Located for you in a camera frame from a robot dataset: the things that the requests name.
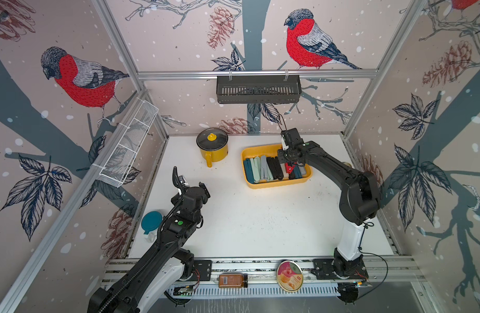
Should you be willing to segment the dark teal pliers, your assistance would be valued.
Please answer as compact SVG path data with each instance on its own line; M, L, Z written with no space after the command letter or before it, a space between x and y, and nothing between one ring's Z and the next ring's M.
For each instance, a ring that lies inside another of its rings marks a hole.
M244 165L245 175L246 175L247 181L250 184L255 184L255 180L254 180L254 176L253 176L253 169L252 169L250 159L245 159L243 161L243 165Z
M293 168L293 173L294 173L294 176L295 176L296 179L301 179L302 178L301 171L300 171L300 168L298 166L295 166Z

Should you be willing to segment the black pliers pair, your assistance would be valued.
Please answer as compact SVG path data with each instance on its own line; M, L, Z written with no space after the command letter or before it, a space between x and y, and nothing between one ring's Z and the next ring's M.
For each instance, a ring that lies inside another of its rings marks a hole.
M275 160L273 157L267 157L267 164L271 172L271 175L273 176L274 180L278 180L279 176L278 176L276 164L274 163L274 161Z

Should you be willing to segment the red plastic tool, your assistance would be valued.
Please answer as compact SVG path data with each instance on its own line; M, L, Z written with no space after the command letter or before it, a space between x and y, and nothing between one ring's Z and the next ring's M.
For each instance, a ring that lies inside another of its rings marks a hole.
M290 176L294 170L294 164L293 163L285 163L284 164L284 169L286 173Z

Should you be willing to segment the mint green pliers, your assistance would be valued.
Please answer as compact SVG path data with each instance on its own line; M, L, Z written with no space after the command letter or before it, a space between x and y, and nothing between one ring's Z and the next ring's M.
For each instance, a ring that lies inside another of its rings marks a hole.
M252 159L250 159L251 166L252 166L252 171L253 171L253 177L254 177L254 182L259 183L261 178L260 178L260 157L256 156Z

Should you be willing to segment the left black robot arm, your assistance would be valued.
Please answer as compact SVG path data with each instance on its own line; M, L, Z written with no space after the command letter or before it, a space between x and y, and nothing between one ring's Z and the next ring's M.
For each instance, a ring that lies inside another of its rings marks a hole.
M109 290L91 296L88 312L148 312L173 283L193 276L194 254L183 245L202 226L210 193L203 183L179 189L155 242Z

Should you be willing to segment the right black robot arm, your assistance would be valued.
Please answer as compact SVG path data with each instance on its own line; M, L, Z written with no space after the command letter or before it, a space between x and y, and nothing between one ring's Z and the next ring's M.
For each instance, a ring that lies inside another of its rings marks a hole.
M281 137L283 148L277 152L281 163L309 165L341 191L338 207L347 223L334 252L333 270L339 277L350 276L363 266L363 235L380 209L376 177L372 172L361 172L337 160L317 143L304 141L297 129L283 130Z

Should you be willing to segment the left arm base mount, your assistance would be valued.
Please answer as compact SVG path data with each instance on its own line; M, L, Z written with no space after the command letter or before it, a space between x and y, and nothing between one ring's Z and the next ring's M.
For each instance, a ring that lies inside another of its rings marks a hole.
M196 259L189 250L180 249L174 258L178 259L183 265L183 274L180 281L208 282L211 280L212 261Z

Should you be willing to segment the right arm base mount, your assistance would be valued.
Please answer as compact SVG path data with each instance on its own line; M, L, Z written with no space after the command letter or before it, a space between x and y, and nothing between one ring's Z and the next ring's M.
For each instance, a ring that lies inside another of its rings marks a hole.
M332 258L313 259L314 268L310 272L318 280L368 280L369 275L359 253L354 260L346 260L338 249L334 250Z

